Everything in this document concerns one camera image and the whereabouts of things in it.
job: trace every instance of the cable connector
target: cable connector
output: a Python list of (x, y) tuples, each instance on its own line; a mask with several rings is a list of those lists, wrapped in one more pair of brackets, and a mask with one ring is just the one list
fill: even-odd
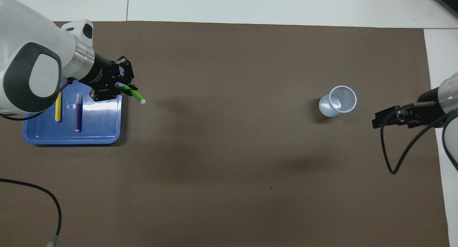
[(54, 236), (53, 240), (49, 242), (48, 245), (46, 245), (46, 247), (55, 247), (57, 240), (59, 240), (59, 236)]

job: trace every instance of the green marker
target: green marker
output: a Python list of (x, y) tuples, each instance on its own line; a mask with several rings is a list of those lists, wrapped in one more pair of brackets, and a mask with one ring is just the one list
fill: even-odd
[(123, 84), (123, 87), (125, 87), (126, 90), (130, 91), (132, 96), (136, 98), (136, 100), (138, 100), (140, 104), (143, 105), (146, 102), (146, 100), (142, 97), (142, 95), (140, 95), (140, 93), (138, 93), (138, 91), (131, 89), (129, 86), (125, 84)]

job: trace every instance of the white plastic cup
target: white plastic cup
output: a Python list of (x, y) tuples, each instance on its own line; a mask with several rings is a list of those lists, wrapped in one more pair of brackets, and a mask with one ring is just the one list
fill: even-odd
[(327, 117), (351, 112), (356, 106), (356, 94), (347, 86), (337, 86), (320, 99), (320, 111)]

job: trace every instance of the cup rim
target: cup rim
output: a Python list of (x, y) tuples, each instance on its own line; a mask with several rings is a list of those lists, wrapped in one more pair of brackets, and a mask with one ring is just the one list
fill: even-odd
[(339, 112), (339, 113), (348, 113), (348, 112), (351, 112), (353, 111), (353, 109), (356, 107), (356, 102), (358, 101), (358, 99), (356, 98), (356, 93), (348, 86), (345, 86), (345, 85), (339, 85), (339, 86), (335, 86), (330, 92), (329, 92), (329, 97), (328, 97), (328, 100), (329, 100), (329, 103), (331, 103), (331, 95), (332, 95), (332, 92), (338, 88), (347, 88), (349, 89), (352, 93), (353, 93), (353, 96), (355, 97), (355, 103), (353, 105), (352, 108), (350, 108), (348, 111), (340, 111), (340, 110), (337, 110), (336, 108), (334, 108), (333, 105), (330, 105), (332, 109), (334, 109), (335, 111)]

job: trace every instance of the yellow marker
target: yellow marker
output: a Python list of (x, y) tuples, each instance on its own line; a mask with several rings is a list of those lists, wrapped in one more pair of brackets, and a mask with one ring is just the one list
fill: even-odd
[(56, 122), (60, 122), (60, 109), (62, 106), (62, 93), (59, 92), (59, 95), (57, 95), (56, 99), (56, 114), (55, 114), (55, 120)]

